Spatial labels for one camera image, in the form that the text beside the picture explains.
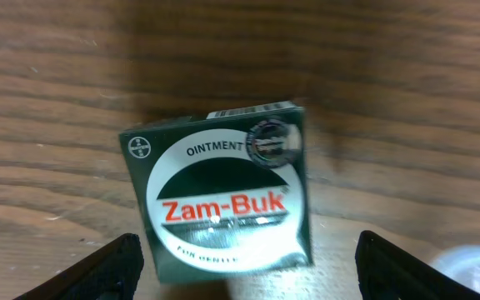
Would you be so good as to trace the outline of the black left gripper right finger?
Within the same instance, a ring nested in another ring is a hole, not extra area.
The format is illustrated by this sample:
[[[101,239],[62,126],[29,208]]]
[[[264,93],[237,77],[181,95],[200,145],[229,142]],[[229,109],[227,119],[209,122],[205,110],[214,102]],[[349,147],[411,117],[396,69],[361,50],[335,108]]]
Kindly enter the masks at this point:
[[[355,261],[363,300],[480,300],[480,293],[369,230],[360,234]]]

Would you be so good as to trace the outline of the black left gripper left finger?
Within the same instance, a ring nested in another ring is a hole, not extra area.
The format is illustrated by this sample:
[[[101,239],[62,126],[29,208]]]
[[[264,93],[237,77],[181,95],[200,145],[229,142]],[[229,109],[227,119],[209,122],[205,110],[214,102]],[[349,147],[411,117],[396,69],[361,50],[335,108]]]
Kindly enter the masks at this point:
[[[138,235],[125,233],[16,300],[133,300],[143,266]]]

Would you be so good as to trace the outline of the green Zam-Buk ointment box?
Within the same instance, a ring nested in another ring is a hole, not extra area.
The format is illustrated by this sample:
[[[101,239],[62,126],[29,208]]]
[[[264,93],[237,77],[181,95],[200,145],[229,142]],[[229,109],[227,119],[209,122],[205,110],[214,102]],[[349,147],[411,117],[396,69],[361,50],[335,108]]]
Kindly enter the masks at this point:
[[[283,101],[121,132],[161,283],[313,264],[304,117]]]

